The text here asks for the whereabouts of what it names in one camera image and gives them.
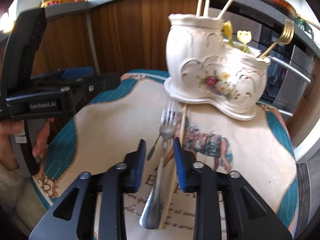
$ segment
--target gray countertop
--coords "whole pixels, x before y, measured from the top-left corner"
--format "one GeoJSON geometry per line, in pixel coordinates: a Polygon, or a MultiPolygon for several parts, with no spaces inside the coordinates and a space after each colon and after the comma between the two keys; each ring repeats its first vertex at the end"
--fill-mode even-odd
{"type": "MultiPolygon", "coordinates": [[[[115,0],[89,0],[88,2],[65,3],[56,6],[47,7],[45,13],[47,18],[58,17],[59,15],[75,13],[80,11],[87,11],[96,6],[112,2],[115,0]]],[[[218,4],[217,8],[221,7],[221,3],[227,0],[211,0],[210,7],[215,8],[215,2],[218,4]]],[[[239,14],[248,16],[263,24],[273,27],[273,25],[284,25],[284,20],[288,17],[274,9],[272,6],[260,0],[234,0],[233,8],[237,8],[239,14]]],[[[295,28],[294,37],[300,40],[307,50],[311,49],[320,58],[320,49],[310,39],[310,37],[300,28],[295,28]]]]}

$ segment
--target screw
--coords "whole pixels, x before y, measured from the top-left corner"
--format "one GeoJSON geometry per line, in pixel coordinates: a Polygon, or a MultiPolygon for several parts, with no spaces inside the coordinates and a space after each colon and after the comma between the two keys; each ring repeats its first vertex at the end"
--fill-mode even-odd
{"type": "Polygon", "coordinates": [[[196,169],[202,169],[204,167],[204,164],[201,162],[195,162],[192,164],[192,166],[196,169]]]}
{"type": "Polygon", "coordinates": [[[234,179],[237,179],[237,178],[240,177],[240,173],[237,172],[237,171],[231,171],[231,172],[229,173],[229,175],[230,175],[230,177],[232,177],[232,178],[234,178],[234,179]]]}
{"type": "Polygon", "coordinates": [[[90,177],[90,173],[87,172],[87,171],[81,173],[81,175],[80,175],[80,178],[81,178],[81,179],[87,179],[87,178],[89,178],[89,177],[90,177]]]}
{"type": "Polygon", "coordinates": [[[88,88],[89,92],[92,92],[94,90],[94,86],[93,85],[90,85],[89,88],[88,88]]]}
{"type": "Polygon", "coordinates": [[[123,169],[125,169],[127,167],[127,164],[118,163],[116,167],[117,167],[117,170],[123,170],[123,169]]]}
{"type": "Polygon", "coordinates": [[[61,88],[61,92],[66,92],[66,91],[69,91],[70,90],[70,87],[63,87],[61,88]]]}

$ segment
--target gold fork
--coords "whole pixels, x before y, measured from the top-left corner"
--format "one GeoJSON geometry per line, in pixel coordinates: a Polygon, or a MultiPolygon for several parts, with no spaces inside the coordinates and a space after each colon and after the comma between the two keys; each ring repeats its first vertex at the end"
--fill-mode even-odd
{"type": "Polygon", "coordinates": [[[274,42],[267,50],[263,53],[261,53],[258,58],[264,59],[266,56],[268,56],[269,52],[278,44],[289,44],[292,41],[294,33],[294,21],[291,20],[285,20],[284,21],[284,28],[280,35],[280,37],[274,42]]]}

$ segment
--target floor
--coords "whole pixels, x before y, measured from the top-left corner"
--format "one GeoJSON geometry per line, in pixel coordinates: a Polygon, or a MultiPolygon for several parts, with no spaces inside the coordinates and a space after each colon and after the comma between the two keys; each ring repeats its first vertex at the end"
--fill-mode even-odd
{"type": "Polygon", "coordinates": [[[299,213],[295,237],[307,227],[320,206],[320,150],[307,162],[297,164],[299,213]]]}

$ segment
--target silver fork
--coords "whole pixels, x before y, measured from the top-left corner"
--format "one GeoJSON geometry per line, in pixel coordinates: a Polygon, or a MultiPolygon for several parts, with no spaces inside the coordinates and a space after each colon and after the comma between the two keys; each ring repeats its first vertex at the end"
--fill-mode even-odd
{"type": "Polygon", "coordinates": [[[166,103],[166,107],[162,111],[160,122],[160,135],[163,137],[163,150],[160,155],[159,165],[157,169],[156,181],[153,183],[148,200],[144,206],[140,225],[147,229],[155,229],[159,227],[161,219],[161,200],[160,190],[162,184],[163,163],[166,155],[167,141],[176,131],[177,126],[177,102],[170,101],[166,103]]]}

